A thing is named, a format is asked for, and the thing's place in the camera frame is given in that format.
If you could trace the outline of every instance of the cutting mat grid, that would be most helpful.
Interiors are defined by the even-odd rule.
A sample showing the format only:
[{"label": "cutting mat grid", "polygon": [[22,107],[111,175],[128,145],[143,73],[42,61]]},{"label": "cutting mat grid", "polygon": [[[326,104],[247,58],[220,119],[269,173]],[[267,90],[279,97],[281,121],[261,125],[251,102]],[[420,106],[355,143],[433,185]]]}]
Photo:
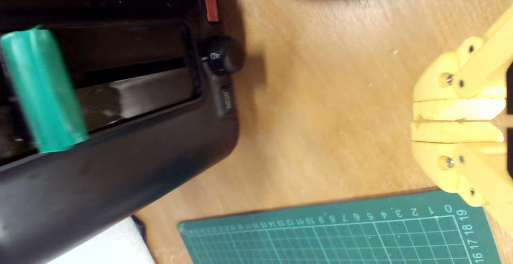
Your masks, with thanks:
[{"label": "cutting mat grid", "polygon": [[206,220],[178,229],[195,264],[499,264],[483,208],[443,191]]},{"label": "cutting mat grid", "polygon": [[454,216],[192,236],[198,264],[468,264]]}]

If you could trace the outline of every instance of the black device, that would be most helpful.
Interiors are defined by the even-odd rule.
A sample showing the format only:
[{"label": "black device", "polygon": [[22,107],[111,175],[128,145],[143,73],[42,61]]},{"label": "black device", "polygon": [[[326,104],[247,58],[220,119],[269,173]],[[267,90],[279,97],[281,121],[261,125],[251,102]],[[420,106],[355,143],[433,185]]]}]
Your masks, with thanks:
[{"label": "black device", "polygon": [[37,154],[3,69],[0,263],[41,263],[229,155],[242,47],[216,0],[0,0],[0,32],[53,31],[90,139]]}]

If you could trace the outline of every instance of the wooden desk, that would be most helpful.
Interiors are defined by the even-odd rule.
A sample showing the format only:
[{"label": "wooden desk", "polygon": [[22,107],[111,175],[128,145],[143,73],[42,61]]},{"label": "wooden desk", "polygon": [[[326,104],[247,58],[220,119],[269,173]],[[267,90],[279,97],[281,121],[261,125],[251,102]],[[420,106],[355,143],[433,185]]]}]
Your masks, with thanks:
[{"label": "wooden desk", "polygon": [[[180,220],[429,189],[412,157],[412,89],[513,0],[219,0],[245,41],[229,158],[142,209],[160,264],[190,263]],[[492,220],[504,263],[513,240]]]}]

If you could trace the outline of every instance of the yellow clamp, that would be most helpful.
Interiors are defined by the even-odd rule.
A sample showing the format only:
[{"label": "yellow clamp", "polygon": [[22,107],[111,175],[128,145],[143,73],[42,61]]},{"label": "yellow clamp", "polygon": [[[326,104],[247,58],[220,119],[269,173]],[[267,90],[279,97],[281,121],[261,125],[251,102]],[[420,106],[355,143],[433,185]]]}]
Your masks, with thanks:
[{"label": "yellow clamp", "polygon": [[507,145],[488,122],[506,107],[512,62],[513,6],[483,36],[442,54],[422,74],[414,88],[412,151],[440,189],[484,206],[513,236]]}]

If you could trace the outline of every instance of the white object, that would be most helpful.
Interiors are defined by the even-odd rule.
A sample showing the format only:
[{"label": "white object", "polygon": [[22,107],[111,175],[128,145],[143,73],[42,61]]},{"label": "white object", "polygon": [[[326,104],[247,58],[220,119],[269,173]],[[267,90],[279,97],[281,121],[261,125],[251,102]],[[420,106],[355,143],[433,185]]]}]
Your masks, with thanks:
[{"label": "white object", "polygon": [[49,264],[155,264],[132,218],[103,231]]}]

